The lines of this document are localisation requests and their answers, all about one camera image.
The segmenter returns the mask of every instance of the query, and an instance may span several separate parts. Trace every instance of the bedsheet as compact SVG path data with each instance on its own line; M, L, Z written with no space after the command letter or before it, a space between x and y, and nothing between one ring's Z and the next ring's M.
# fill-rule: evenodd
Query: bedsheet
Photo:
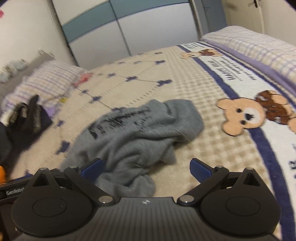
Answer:
M79 133L107 112L150 99L189 99L203 118L204 130L194 141L176 147L176 164L151 170L155 196L177 198L198 184L189 172L193 157L232 172L253 167L282 209L275 234L295 240L296 98L289 91L205 42L139 54L92 72L89 81L63 99L54 124L22 154L12 178L26 170L58 167Z

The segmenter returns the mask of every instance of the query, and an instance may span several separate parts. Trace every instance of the blue gripper pad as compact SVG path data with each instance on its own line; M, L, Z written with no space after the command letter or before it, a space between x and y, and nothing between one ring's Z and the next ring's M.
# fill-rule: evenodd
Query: blue gripper pad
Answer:
M27 174L27 175L25 175L25 176L23 176L23 177L16 178L16 179L11 180L11 181L9 181L9 182L14 182L14 181L22 180L22 179L25 179L25 178L28 178L28 177L32 177L32 176L33 176L33 175L29 173L29 174Z
M214 172L214 168L208 166L197 158L193 158L190 161L190 173L200 183L209 178Z
M103 173L106 161L96 158L89 166L84 166L80 169L80 175L90 182L94 182Z

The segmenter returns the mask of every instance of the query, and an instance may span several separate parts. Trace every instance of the pink object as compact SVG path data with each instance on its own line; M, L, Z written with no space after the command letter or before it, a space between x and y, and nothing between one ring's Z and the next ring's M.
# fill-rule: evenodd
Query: pink object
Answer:
M86 82L89 80L89 78L92 77L92 73L85 73L85 74L82 74L80 76L80 80L78 82L76 82L75 84L72 84L74 87L77 87L79 85L81 85L82 83Z

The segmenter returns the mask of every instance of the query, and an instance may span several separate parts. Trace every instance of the bed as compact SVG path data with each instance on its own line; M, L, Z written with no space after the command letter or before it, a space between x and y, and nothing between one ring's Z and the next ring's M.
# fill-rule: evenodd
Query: bed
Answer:
M189 172L194 157L232 172L253 167L281 206L276 236L295 240L296 47L232 26L92 73L63 98L54 124L22 154L11 178L58 167L79 133L105 113L151 99L189 99L204 130L176 146L176 164L150 171L154 196L177 198L198 185Z

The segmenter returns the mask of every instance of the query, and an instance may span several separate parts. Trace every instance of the orange object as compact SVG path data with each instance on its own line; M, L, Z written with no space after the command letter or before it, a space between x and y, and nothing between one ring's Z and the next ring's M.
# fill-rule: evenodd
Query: orange object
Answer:
M0 166L0 184L6 182L6 172L2 166Z

